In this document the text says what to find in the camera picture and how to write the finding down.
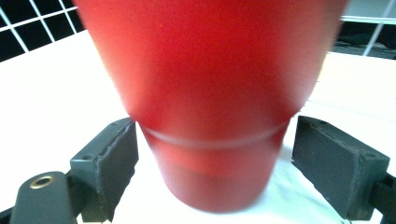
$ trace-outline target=screw hole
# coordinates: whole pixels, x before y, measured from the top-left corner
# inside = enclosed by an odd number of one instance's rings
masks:
[[[50,185],[53,181],[54,181],[54,177],[52,175],[44,175],[44,176],[41,176],[41,177],[37,178],[36,180],[34,180],[30,184],[30,188],[31,189],[42,189],[42,188]]]
[[[92,155],[85,155],[85,156],[82,157],[82,159],[84,161],[90,161],[90,160],[92,160]]]
[[[374,158],[376,155],[372,152],[366,152],[365,155],[370,158]]]

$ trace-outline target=tiled wall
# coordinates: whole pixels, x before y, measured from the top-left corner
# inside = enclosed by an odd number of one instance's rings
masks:
[[[0,0],[0,62],[84,30],[71,0]]]
[[[369,56],[396,59],[394,2],[349,0],[342,18],[344,26],[332,51],[358,55],[368,52]],[[370,46],[378,24],[381,29],[377,32],[376,45]],[[0,0],[0,62],[83,30],[72,0]]]

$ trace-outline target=red cup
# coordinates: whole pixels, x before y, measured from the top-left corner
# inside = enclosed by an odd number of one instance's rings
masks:
[[[75,0],[167,187],[211,212],[265,188],[346,1]]]

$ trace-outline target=white table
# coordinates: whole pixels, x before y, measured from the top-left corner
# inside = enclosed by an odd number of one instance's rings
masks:
[[[396,175],[396,62],[330,53],[299,114],[324,119],[390,156],[389,173]],[[15,203],[25,180],[67,172],[79,150],[125,117],[87,31],[0,63],[0,211]],[[260,199],[225,215],[178,201],[138,130],[140,160],[113,223],[348,223],[290,163],[295,127],[296,117]],[[380,218],[375,212],[362,223]]]

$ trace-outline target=cup base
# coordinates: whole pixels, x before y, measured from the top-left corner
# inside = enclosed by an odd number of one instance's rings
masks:
[[[185,148],[146,132],[165,185],[183,203],[206,212],[228,213],[253,204],[272,173],[287,126],[238,148]]]

